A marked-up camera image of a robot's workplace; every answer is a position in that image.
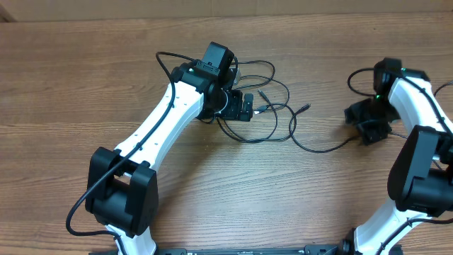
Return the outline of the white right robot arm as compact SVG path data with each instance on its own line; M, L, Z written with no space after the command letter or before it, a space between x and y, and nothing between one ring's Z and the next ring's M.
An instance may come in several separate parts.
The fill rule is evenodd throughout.
M348 233L337 254L401 254L396 244L418 225L452 223L438 218L452 210L452 121L429 77L388 57L372 72L374 93L344 110L346 123L365 145L387 138L395 120L408 136L389 172L385 204Z

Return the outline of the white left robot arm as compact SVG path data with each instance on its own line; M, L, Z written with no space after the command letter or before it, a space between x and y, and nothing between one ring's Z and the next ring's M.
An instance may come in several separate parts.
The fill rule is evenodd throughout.
M157 172L169 149L194 119L251 119L253 97L232 87L240 71L232 59L199 59L169 72L168 88L144 122L115 149L90 159L85 209L113 236L116 254L155 254L149 226L159 206Z

